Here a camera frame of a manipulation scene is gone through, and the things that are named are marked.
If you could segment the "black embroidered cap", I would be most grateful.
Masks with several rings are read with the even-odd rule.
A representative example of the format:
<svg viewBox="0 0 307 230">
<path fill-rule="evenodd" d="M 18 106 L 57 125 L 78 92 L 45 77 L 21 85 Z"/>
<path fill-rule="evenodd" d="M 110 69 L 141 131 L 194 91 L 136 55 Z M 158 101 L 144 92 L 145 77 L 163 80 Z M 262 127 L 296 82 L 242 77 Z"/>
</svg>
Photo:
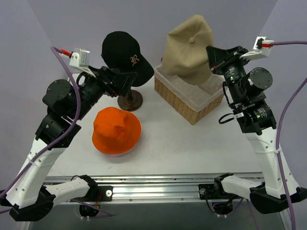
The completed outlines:
<svg viewBox="0 0 307 230">
<path fill-rule="evenodd" d="M 102 42 L 101 57 L 110 69 L 135 72 L 133 87 L 146 84 L 154 75 L 154 69 L 141 54 L 138 41 L 124 31 L 109 33 Z"/>
</svg>

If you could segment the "beige embroidered cap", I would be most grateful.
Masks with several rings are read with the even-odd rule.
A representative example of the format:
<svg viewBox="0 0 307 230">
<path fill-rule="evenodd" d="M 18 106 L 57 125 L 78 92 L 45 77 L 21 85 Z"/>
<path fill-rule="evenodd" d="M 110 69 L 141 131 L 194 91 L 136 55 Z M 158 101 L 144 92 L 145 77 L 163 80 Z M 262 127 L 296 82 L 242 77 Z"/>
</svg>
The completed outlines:
<svg viewBox="0 0 307 230">
<path fill-rule="evenodd" d="M 212 72 L 207 46 L 213 46 L 213 32 L 202 15 L 193 15 L 166 36 L 162 67 L 190 85 L 205 83 Z"/>
</svg>

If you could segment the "orange bucket hat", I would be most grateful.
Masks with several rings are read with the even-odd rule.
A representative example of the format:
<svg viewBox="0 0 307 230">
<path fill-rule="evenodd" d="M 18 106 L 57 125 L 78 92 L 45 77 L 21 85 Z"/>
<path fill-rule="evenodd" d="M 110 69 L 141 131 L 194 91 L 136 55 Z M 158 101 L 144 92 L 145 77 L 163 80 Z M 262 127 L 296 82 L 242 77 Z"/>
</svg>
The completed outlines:
<svg viewBox="0 0 307 230">
<path fill-rule="evenodd" d="M 119 155 L 130 151 L 139 141 L 142 126 L 131 112 L 107 107 L 93 122 L 92 143 L 103 154 Z"/>
</svg>

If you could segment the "pink bucket hat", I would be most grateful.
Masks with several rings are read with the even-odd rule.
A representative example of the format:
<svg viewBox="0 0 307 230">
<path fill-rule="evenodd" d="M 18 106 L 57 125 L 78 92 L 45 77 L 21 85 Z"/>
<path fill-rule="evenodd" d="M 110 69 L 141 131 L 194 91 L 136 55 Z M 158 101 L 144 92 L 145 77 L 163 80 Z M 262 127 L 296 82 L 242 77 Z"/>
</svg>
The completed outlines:
<svg viewBox="0 0 307 230">
<path fill-rule="evenodd" d="M 122 153 L 112 153 L 112 154 L 107 154 L 110 157 L 122 157 L 122 156 L 126 156 L 129 155 L 131 152 L 131 150 L 126 151 L 126 152 L 122 152 Z"/>
</svg>

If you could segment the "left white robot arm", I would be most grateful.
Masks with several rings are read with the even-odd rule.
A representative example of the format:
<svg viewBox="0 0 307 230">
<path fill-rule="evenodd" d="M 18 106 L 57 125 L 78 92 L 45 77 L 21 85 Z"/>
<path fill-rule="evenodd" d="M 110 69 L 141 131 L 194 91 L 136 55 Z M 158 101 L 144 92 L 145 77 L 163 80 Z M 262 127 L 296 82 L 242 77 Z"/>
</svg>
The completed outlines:
<svg viewBox="0 0 307 230">
<path fill-rule="evenodd" d="M 79 75 L 84 78 L 53 81 L 43 103 L 47 115 L 41 121 L 32 148 L 19 174 L 0 195 L 0 204 L 10 208 L 15 221 L 38 221 L 54 206 L 76 199 L 94 201 L 98 186 L 88 175 L 58 185 L 44 185 L 44 180 L 58 157 L 69 147 L 81 127 L 77 124 L 104 96 L 126 96 L 137 74 L 118 69 L 90 68 Z"/>
</svg>

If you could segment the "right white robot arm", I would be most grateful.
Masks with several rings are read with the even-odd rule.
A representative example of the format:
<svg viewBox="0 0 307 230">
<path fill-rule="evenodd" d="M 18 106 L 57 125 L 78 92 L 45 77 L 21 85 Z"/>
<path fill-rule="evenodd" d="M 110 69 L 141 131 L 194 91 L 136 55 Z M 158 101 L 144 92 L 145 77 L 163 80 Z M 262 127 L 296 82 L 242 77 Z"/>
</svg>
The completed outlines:
<svg viewBox="0 0 307 230">
<path fill-rule="evenodd" d="M 254 182 L 232 173 L 223 174 L 214 180 L 214 194 L 220 198 L 234 194 L 248 199 L 262 214 L 281 212 L 289 207 L 289 203 L 305 200 L 307 190 L 299 186 L 286 162 L 282 165 L 289 198 L 284 190 L 278 160 L 283 154 L 276 149 L 277 123 L 264 94 L 273 83 L 271 73 L 261 67 L 246 73 L 244 66 L 248 60 L 242 55 L 248 51 L 241 46 L 231 49 L 208 46 L 206 51 L 212 73 L 224 77 L 223 85 L 229 89 L 233 100 L 229 104 L 231 114 L 252 145 L 264 177 L 263 182 Z"/>
</svg>

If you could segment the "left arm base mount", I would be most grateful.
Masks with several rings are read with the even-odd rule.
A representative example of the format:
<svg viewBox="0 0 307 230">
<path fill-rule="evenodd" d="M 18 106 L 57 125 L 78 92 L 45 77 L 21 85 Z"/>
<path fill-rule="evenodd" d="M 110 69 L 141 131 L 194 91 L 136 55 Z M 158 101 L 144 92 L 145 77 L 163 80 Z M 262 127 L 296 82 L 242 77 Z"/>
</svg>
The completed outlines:
<svg viewBox="0 0 307 230">
<path fill-rule="evenodd" d="M 90 204 L 95 208 L 80 204 L 79 213 L 82 217 L 94 218 L 102 215 L 103 217 L 111 217 L 106 211 L 102 211 L 102 202 L 112 201 L 113 187 L 109 185 L 98 186 L 93 193 L 87 194 L 85 197 L 78 198 L 77 200 Z"/>
</svg>

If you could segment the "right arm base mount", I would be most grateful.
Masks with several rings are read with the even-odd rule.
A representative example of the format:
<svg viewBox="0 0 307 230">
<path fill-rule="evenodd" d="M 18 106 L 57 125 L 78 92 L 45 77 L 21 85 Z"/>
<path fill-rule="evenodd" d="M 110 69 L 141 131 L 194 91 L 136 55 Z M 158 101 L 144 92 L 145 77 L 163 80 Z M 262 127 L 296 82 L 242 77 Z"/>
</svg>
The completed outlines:
<svg viewBox="0 0 307 230">
<path fill-rule="evenodd" d="M 198 184 L 199 199 L 205 200 L 208 209 L 217 217 L 227 218 L 243 202 L 243 198 L 234 194 L 221 194 L 214 184 Z"/>
</svg>

